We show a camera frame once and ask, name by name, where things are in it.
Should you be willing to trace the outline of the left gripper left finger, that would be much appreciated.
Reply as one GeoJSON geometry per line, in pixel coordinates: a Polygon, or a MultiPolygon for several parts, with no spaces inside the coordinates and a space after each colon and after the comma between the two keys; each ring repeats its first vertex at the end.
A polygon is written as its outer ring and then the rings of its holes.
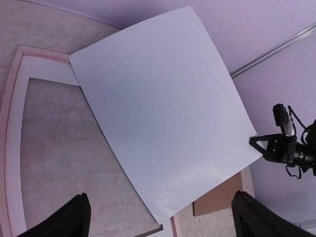
{"type": "Polygon", "coordinates": [[[91,206],[86,193],[74,196],[47,219],[20,234],[21,237],[87,237],[91,206]]]}

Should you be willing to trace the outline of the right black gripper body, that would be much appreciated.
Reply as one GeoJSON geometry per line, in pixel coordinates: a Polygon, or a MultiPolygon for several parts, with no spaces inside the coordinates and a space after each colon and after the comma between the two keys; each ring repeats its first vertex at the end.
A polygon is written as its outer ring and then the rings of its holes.
{"type": "Polygon", "coordinates": [[[287,137],[284,142],[268,143],[266,150],[274,154],[275,163],[293,164],[297,137],[287,137]]]}

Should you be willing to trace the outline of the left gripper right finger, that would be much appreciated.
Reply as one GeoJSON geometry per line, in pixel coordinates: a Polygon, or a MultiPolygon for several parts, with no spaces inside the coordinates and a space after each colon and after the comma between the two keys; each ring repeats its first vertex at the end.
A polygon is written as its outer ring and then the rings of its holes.
{"type": "Polygon", "coordinates": [[[314,234],[282,219],[245,191],[232,200],[237,237],[313,237],[314,234]]]}

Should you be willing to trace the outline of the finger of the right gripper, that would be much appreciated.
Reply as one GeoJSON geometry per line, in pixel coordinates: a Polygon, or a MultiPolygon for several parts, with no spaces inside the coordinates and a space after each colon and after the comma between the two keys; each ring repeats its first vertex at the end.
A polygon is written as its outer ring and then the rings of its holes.
{"type": "Polygon", "coordinates": [[[258,152],[260,152],[265,160],[269,162],[274,162],[274,154],[272,152],[267,151],[258,144],[254,144],[252,145],[252,147],[256,149],[258,152]]]}
{"type": "Polygon", "coordinates": [[[263,142],[267,143],[278,143],[278,142],[284,142],[286,140],[287,136],[278,133],[278,134],[270,134],[270,135],[263,135],[263,136],[254,136],[251,137],[249,140],[249,144],[254,148],[264,148],[263,142]]]}

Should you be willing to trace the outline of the brown cardboard backing board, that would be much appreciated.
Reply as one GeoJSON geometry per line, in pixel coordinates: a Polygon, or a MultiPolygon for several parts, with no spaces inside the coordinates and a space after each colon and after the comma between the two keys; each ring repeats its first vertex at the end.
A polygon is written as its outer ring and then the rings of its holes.
{"type": "Polygon", "coordinates": [[[193,202],[195,217],[231,207],[235,193],[243,190],[241,173],[237,173],[193,202]]]}

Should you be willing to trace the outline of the photo print white border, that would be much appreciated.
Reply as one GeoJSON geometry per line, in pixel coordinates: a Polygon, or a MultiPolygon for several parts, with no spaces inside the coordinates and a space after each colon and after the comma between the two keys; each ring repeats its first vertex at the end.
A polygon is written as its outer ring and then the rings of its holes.
{"type": "Polygon", "coordinates": [[[256,161],[256,131],[192,7],[69,56],[86,100],[158,223],[256,161]]]}

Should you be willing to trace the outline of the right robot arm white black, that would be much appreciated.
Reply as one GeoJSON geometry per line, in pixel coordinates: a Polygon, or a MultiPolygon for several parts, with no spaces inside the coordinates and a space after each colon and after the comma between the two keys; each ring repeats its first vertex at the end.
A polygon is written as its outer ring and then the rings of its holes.
{"type": "Polygon", "coordinates": [[[249,144],[266,161],[283,163],[291,177],[302,178],[308,169],[316,174],[316,123],[309,125],[302,133],[301,143],[295,135],[283,133],[251,137],[249,144]]]}

